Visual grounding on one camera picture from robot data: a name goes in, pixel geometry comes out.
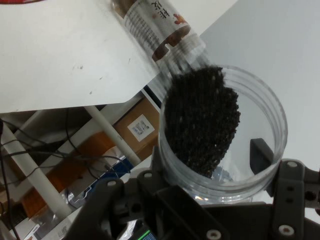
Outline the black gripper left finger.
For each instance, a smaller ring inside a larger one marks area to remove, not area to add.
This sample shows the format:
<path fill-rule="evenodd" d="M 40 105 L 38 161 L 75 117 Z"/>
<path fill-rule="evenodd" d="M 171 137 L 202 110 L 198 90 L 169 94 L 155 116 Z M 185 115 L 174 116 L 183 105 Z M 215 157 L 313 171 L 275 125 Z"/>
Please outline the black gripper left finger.
<path fill-rule="evenodd" d="M 132 240 L 221 240 L 223 228 L 181 187 L 164 178 L 159 147 L 151 168 L 123 182 L 100 182 L 72 224 L 74 240 L 116 240 L 131 221 Z"/>

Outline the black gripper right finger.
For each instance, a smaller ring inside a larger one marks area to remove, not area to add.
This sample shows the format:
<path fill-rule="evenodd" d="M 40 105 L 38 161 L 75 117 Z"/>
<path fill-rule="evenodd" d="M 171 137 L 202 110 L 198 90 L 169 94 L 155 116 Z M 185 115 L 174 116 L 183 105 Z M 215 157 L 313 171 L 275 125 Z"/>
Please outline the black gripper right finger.
<path fill-rule="evenodd" d="M 272 204 L 250 208 L 252 240 L 318 240 L 320 225 L 305 217 L 305 209 L 320 211 L 320 173 L 295 159 L 280 159 L 262 138 L 249 142 L 249 165 L 257 191 Z"/>

